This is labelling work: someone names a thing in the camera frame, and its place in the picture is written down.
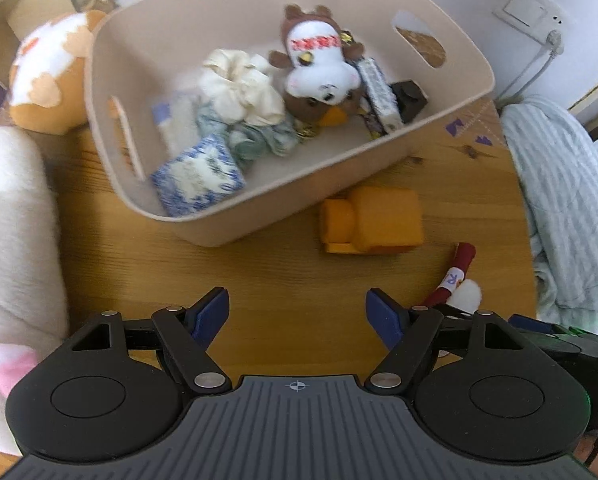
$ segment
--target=beige plastic basket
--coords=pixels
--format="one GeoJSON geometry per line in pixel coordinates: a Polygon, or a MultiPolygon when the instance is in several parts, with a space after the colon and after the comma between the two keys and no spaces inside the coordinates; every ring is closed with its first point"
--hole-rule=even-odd
{"type": "Polygon", "coordinates": [[[310,206],[406,156],[407,135],[492,91],[490,65],[474,43],[430,0],[143,0],[102,23],[86,68],[90,126],[102,163],[127,206],[170,222],[187,240],[219,246],[310,206]],[[389,82],[414,79],[429,104],[402,130],[369,140],[361,119],[327,128],[291,156],[266,156],[246,174],[247,187],[205,211],[166,216],[150,174],[168,160],[151,116],[160,96],[195,87],[201,62],[215,48],[267,56],[281,49],[285,4],[323,4],[365,44],[389,82]],[[409,12],[425,23],[445,50],[432,68],[400,35],[394,18],[409,12]],[[122,153],[108,100],[121,111],[132,164],[122,153]]]}

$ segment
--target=gray striped fabric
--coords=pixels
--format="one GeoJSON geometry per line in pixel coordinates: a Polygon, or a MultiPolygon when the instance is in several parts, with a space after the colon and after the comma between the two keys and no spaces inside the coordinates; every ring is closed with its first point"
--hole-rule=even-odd
{"type": "Polygon", "coordinates": [[[581,124],[541,96],[501,116],[525,198],[537,317],[598,333],[598,153],[581,124]]]}

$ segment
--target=wooden tabletop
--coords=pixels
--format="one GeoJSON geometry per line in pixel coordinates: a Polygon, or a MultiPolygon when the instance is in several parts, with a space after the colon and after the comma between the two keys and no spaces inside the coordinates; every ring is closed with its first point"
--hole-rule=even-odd
{"type": "Polygon", "coordinates": [[[242,374],[363,380],[386,353],[365,320],[365,292],[378,286],[404,306],[418,303],[460,241],[477,248],[467,276],[482,288],[482,308],[534,316],[524,207],[489,99],[409,133],[410,156],[367,182],[419,193],[426,243],[398,256],[324,253],[317,206],[224,247],[196,247],[126,208],[90,131],[70,135],[76,151],[55,162],[51,178],[73,329],[103,310],[133,319],[187,306],[221,285],[231,314],[209,354],[234,382],[242,374]]]}

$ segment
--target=orange block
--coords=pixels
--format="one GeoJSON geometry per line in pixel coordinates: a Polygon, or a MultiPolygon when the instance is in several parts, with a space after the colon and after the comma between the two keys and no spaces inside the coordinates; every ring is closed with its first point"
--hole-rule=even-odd
{"type": "Polygon", "coordinates": [[[396,254],[423,244],[419,197],[412,189],[360,186],[324,200],[321,241],[329,253],[396,254]]]}

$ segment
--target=silver screw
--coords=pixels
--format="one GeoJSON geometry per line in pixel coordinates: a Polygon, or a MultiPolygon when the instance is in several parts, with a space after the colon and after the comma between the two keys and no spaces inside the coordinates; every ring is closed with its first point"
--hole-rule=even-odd
{"type": "Polygon", "coordinates": [[[370,377],[370,382],[377,388],[395,388],[401,384],[401,378],[391,372],[380,372],[370,377]]]}
{"type": "Polygon", "coordinates": [[[204,372],[195,377],[195,384],[199,388],[218,388],[225,383],[225,377],[217,372],[204,372]]]}

